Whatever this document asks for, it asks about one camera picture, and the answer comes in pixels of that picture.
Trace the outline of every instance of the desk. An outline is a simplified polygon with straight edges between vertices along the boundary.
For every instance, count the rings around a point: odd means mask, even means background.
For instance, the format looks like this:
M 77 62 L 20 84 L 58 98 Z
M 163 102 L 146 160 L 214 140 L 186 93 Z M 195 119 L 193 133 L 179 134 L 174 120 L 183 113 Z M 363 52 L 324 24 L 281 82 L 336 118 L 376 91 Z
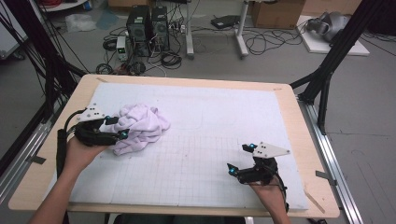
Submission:
M 248 2 L 252 0 L 244 0 L 241 10 L 241 19 L 239 21 L 239 27 L 235 30 L 236 43 L 238 44 L 239 49 L 241 50 L 241 59 L 248 56 L 248 49 L 245 44 L 244 37 L 242 37 L 242 32 L 245 26 L 245 19 L 248 13 Z M 192 31 L 191 31 L 191 19 L 192 15 L 191 11 L 191 0 L 187 0 L 187 28 L 186 28 L 186 48 L 187 48 L 187 57 L 189 59 L 194 58 L 194 47 L 192 44 Z
M 61 129 L 70 114 L 88 105 L 93 92 L 101 82 L 134 83 L 163 86 L 227 88 L 239 90 L 273 91 L 279 103 L 285 122 L 290 144 L 300 170 L 309 209 L 303 212 L 290 212 L 291 217 L 338 217 L 339 209 L 326 179 L 315 176 L 315 171 L 323 172 L 317 151 L 306 127 L 291 87 L 287 84 L 253 83 L 221 80 L 182 79 L 164 77 L 113 77 L 85 76 L 61 116 L 55 123 L 48 139 L 38 152 L 39 157 L 46 158 L 44 164 L 33 163 L 18 186 L 9 208 L 16 210 L 36 210 L 41 204 L 48 184 L 55 170 L 56 133 Z M 218 215 L 242 217 L 268 217 L 264 209 L 245 208 L 204 208 L 148 206 L 126 204 L 70 203 L 69 211 L 107 212 L 107 213 L 152 213 L 181 215 Z

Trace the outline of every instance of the crumpled white cloth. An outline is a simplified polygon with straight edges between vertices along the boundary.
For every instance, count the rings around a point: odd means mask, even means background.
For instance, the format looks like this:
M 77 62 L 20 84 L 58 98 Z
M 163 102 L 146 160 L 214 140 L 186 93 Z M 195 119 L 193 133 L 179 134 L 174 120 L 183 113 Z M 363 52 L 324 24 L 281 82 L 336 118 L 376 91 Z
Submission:
M 120 140 L 109 148 L 118 156 L 142 150 L 148 143 L 157 142 L 163 131 L 171 126 L 158 108 L 147 105 L 126 105 L 114 116 L 119 117 L 119 122 L 106 125 L 106 132 L 117 133 L 129 129 L 127 139 Z

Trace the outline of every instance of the wire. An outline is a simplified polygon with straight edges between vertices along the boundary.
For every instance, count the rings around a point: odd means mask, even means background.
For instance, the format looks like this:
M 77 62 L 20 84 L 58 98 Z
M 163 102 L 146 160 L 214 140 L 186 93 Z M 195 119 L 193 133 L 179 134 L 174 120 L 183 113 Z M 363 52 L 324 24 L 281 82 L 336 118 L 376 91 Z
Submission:
M 363 39 L 364 41 L 366 41 L 366 42 L 369 43 L 369 44 L 372 44 L 372 45 L 376 46 L 376 47 L 379 48 L 379 49 L 384 50 L 385 52 L 387 52 L 387 53 L 389 53 L 389 54 L 391 54 L 391 55 L 393 55 L 393 56 L 396 56 L 395 53 L 392 53 L 392 52 L 388 51 L 387 49 L 383 49 L 383 48 L 379 47 L 377 44 L 371 42 L 370 40 L 367 40 L 367 39 L 365 39 L 365 38 L 363 38 L 363 37 L 361 37 L 361 39 Z
M 47 11 L 47 9 L 44 7 L 44 11 L 43 10 L 41 10 L 41 9 L 39 9 L 39 11 L 40 11 L 40 14 L 41 14 L 41 16 L 43 17 L 43 18 L 48 18 L 49 16 L 47 15 L 48 14 L 48 11 Z M 77 54 L 73 51 L 73 49 L 70 47 L 70 45 L 69 45 L 69 43 L 64 39 L 64 37 L 63 37 L 63 35 L 60 33 L 60 31 L 58 30 L 58 29 L 56 29 L 56 27 L 53 25 L 53 23 L 52 23 L 52 21 L 50 20 L 50 19 L 48 19 L 48 22 L 49 22 L 49 24 L 50 24 L 50 27 L 52 28 L 52 31 L 55 33 L 57 33 L 58 34 L 58 36 L 60 36 L 61 37 L 61 39 L 64 41 L 64 43 L 66 44 L 66 46 L 70 49 L 70 51 L 72 51 L 72 53 L 73 53 L 73 55 L 77 58 L 77 60 L 79 61 L 79 63 L 82 65 L 82 67 L 85 69 L 85 72 L 87 72 L 87 73 L 90 73 L 90 71 L 88 70 L 88 68 L 84 65 L 84 63 L 81 61 L 81 59 L 77 56 Z M 61 44 L 60 44 L 60 41 L 59 41 L 59 39 L 58 39 L 58 37 L 57 37 L 57 35 L 56 36 L 52 36 L 52 37 L 54 37 L 54 39 L 56 40 L 56 42 L 58 43 L 58 45 L 57 45 L 57 47 L 58 47 L 58 50 L 62 53 L 62 56 L 63 56 L 63 58 L 65 59 L 65 57 L 64 57 L 64 55 L 63 55 L 63 50 L 62 50 L 62 47 L 61 47 Z
M 305 25 L 308 21 L 303 21 L 297 25 L 297 34 L 290 31 L 284 30 L 267 30 L 264 32 L 258 32 L 255 30 L 245 29 L 243 35 L 253 35 L 253 37 L 247 38 L 245 44 L 247 49 L 253 55 L 262 55 L 270 49 L 278 49 L 283 45 L 300 45 L 303 43 L 302 34 L 306 32 Z M 254 49 L 254 45 L 257 41 L 263 42 L 262 49 Z
M 113 68 L 107 63 L 100 63 L 96 66 L 96 74 L 103 74 L 105 71 L 107 74 L 112 74 L 114 72 Z
M 198 8 L 199 4 L 200 4 L 201 0 L 198 0 L 197 5 L 195 6 L 194 11 L 192 12 L 192 14 L 190 15 L 189 19 L 186 21 L 186 24 L 192 19 L 192 16 L 194 15 L 196 9 Z
M 103 43 L 103 48 L 108 51 L 115 51 L 117 49 L 117 38 L 106 40 Z
M 163 71 L 164 76 L 167 77 L 165 70 L 163 70 L 160 66 L 153 64 L 153 63 L 150 61 L 150 58 L 151 58 L 151 57 L 148 57 L 148 63 L 151 64 L 151 65 L 153 66 L 152 68 L 156 67 L 156 68 L 160 69 L 161 71 Z
M 78 111 L 74 112 L 73 114 L 71 114 L 71 115 L 69 116 L 69 118 L 67 118 L 66 123 L 64 124 L 64 130 L 67 131 L 67 126 L 69 125 L 70 120 L 71 120 L 75 115 L 84 113 L 84 111 L 85 111 L 86 109 L 87 109 L 87 108 L 85 108 L 85 109 L 83 109 L 83 110 L 78 110 Z
M 122 33 L 125 32 L 125 31 L 127 31 L 126 27 L 125 26 L 121 26 L 121 27 L 119 27 L 117 29 L 114 29 L 114 30 L 110 31 L 110 33 L 107 36 L 103 37 L 103 39 L 104 40 L 117 39 L 117 37 L 119 37 L 119 36 L 126 36 L 126 35 L 122 35 Z
M 225 47 L 219 48 L 219 49 L 215 49 L 215 50 L 213 50 L 213 51 L 211 51 L 211 52 L 205 52 L 205 51 L 206 51 L 206 46 L 202 44 L 202 41 L 201 41 L 200 38 L 196 38 L 196 37 L 195 37 L 195 38 L 193 38 L 192 40 L 199 40 L 200 42 L 199 42 L 199 44 L 195 44 L 195 45 L 194 45 L 194 48 L 199 47 L 199 46 L 202 46 L 202 47 L 204 48 L 204 51 L 202 51 L 202 52 L 199 52 L 198 50 L 196 50 L 196 52 L 197 52 L 198 54 L 212 54 L 212 53 L 221 51 L 221 50 L 223 50 L 223 49 L 226 49 L 226 47 L 230 44 L 230 42 L 229 42 L 229 37 L 228 37 L 228 35 L 227 35 L 227 31 L 233 30 L 233 27 L 231 27 L 230 29 L 227 29 L 227 30 L 216 30 L 216 29 L 210 29 L 210 28 L 199 27 L 199 26 L 198 26 L 198 28 L 199 28 L 199 29 L 197 29 L 197 30 L 192 30 L 192 32 L 210 31 L 210 32 L 213 32 L 213 33 L 215 33 L 215 34 L 220 33 L 220 34 L 222 34 L 222 35 L 225 35 L 226 40 L 227 40 L 227 42 L 226 42 L 226 44 L 225 44 Z
M 165 52 L 161 56 L 161 64 L 167 69 L 178 69 L 181 66 L 181 61 L 181 57 L 174 52 Z
M 389 37 L 389 35 L 379 35 L 379 34 L 373 34 L 370 32 L 365 32 L 363 35 L 367 38 L 375 38 L 381 41 L 385 42 L 396 42 L 396 36 Z

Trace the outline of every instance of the cardboard box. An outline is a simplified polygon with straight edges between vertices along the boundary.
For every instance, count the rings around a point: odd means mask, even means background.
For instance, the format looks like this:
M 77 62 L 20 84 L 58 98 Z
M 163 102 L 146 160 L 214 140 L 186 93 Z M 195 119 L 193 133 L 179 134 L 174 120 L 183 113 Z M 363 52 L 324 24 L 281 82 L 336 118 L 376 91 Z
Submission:
M 251 18 L 255 27 L 294 29 L 305 0 L 280 0 L 275 4 L 255 3 Z
M 339 11 L 352 15 L 361 0 L 306 0 L 302 14 L 305 16 L 320 16 L 323 12 Z
M 132 7 L 134 5 L 148 5 L 150 6 L 150 0 L 108 0 L 110 7 Z

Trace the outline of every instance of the desk leg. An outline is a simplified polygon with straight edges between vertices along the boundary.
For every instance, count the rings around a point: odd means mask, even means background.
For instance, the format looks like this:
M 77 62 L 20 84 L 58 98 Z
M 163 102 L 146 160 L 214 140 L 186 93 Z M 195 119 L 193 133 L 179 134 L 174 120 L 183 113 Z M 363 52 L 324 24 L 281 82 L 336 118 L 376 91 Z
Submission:
M 191 0 L 187 1 L 186 48 L 187 48 L 187 57 L 192 60 L 194 59 L 194 45 L 192 44 L 192 32 L 191 32 L 192 15 L 190 15 L 190 5 L 191 5 Z
M 236 41 L 238 43 L 239 48 L 241 49 L 241 59 L 248 56 L 248 49 L 245 45 L 244 37 L 242 37 L 242 32 L 244 31 L 245 25 L 245 18 L 247 17 L 248 13 L 248 1 L 244 1 L 242 5 L 242 12 L 241 12 L 241 20 L 239 21 L 239 28 L 235 30 Z

